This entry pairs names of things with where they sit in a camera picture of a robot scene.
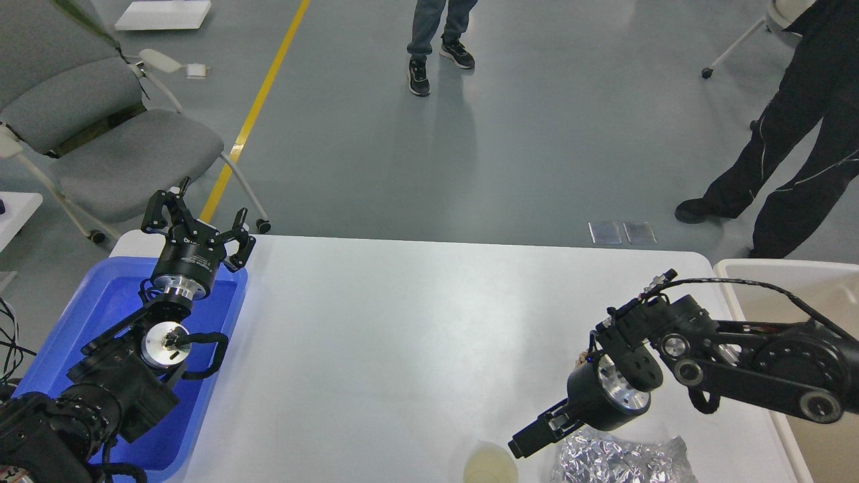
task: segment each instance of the chair wheel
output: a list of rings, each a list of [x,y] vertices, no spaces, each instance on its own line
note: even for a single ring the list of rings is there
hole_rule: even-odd
[[[91,230],[91,231],[89,232],[89,236],[88,236],[87,238],[88,238],[92,243],[95,243],[96,245],[101,245],[101,244],[102,244],[102,243],[104,243],[104,242],[105,242],[105,240],[107,239],[107,237],[105,236],[105,234],[104,234],[104,233],[101,233],[101,232],[100,232],[99,230],[97,230],[97,229],[93,229],[93,230]]]
[[[14,379],[9,379],[5,384],[0,385],[0,403],[4,403],[7,400],[12,399],[12,394],[18,389],[18,385],[21,384],[21,379],[17,377]]]
[[[257,219],[257,231],[260,234],[268,233],[271,230],[271,223],[268,220],[264,220],[262,218]]]

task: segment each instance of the black pants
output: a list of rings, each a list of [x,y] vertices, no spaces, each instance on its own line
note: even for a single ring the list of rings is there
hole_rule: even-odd
[[[778,165],[823,119],[812,153],[784,186],[766,199],[754,227],[754,254],[782,258],[823,223],[859,174],[859,41],[832,21],[803,39],[776,96],[758,119],[737,162],[704,200],[720,216],[738,217]]]

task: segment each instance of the white table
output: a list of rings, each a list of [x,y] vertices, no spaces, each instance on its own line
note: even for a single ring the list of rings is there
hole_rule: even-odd
[[[131,232],[112,255],[162,246]],[[478,441],[506,448],[565,397],[606,307],[668,268],[713,273],[693,253],[259,236],[199,440],[170,481],[462,481]],[[668,293],[730,316],[714,285]],[[668,373],[615,434],[682,436],[701,483],[795,481],[765,410],[722,400],[702,415]],[[548,481],[554,458],[517,460],[520,481]]]
[[[2,252],[12,237],[36,212],[36,208],[42,204],[42,195],[0,191],[0,199],[6,206],[6,212],[0,215],[0,252]]]

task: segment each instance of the yellow floor line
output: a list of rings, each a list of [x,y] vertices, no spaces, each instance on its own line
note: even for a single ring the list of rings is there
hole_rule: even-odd
[[[233,162],[239,162],[239,156],[241,156],[241,151],[245,149],[247,137],[251,135],[251,130],[253,129],[253,125],[257,122],[259,111],[262,109],[263,104],[265,104],[265,98],[268,96],[269,89],[271,89],[271,85],[274,83],[274,78],[277,77],[277,72],[280,70],[283,58],[286,57],[286,52],[289,50],[289,44],[292,43],[292,39],[295,37],[295,31],[298,30],[298,26],[302,23],[304,12],[308,9],[309,4],[310,0],[302,0],[302,4],[298,6],[298,11],[295,13],[295,17],[293,17],[292,23],[289,25],[289,30],[286,31],[286,35],[283,37],[283,42],[281,42],[280,48],[277,49],[277,54],[275,55],[274,60],[271,61],[271,66],[269,67],[268,74],[265,75],[263,85],[259,88],[257,98],[253,101],[250,112],[247,113],[245,123],[241,126],[241,130],[239,131],[239,137],[236,138],[235,143],[233,144],[233,149],[229,152],[229,157]],[[232,174],[233,172],[230,170],[229,166],[224,165],[223,169],[221,169],[221,174],[218,175],[215,186],[212,188],[212,192],[209,193],[209,199],[206,200],[203,211],[200,213],[200,220],[206,223],[211,220],[212,215],[215,213],[215,209],[217,208],[217,204],[221,201],[223,190],[227,187],[227,181],[229,181],[229,177],[232,176]]]

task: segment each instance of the silver metal joint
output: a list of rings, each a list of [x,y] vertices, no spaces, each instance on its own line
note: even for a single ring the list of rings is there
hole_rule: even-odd
[[[841,419],[844,410],[832,394],[809,391],[800,398],[800,411],[815,423],[829,424]]]
[[[0,481],[14,481],[15,483],[36,483],[30,476],[30,472],[24,468],[10,466],[0,462],[0,469],[3,470],[3,479]]]
[[[716,346],[716,353],[719,354],[722,361],[736,367],[740,363],[740,352],[742,351],[742,348],[739,350],[738,348],[739,346],[719,344]]]
[[[191,353],[191,345],[176,345],[175,340],[188,335],[188,329],[177,322],[162,322],[152,327],[141,342],[141,354],[146,364],[166,369],[184,361]]]
[[[597,366],[600,385],[606,391],[606,396],[624,409],[637,411],[650,404],[650,393],[639,391],[632,387],[612,358],[603,356]]]
[[[682,336],[670,333],[662,340],[662,351],[669,357],[680,358],[689,351],[689,343]]]
[[[206,296],[206,290],[191,278],[184,275],[161,275],[152,281],[161,293],[175,294],[188,300],[199,300]]]
[[[704,380],[704,371],[701,370],[701,366],[691,359],[681,359],[678,361],[674,365],[673,372],[674,379],[677,379],[677,382],[689,388],[694,388]]]

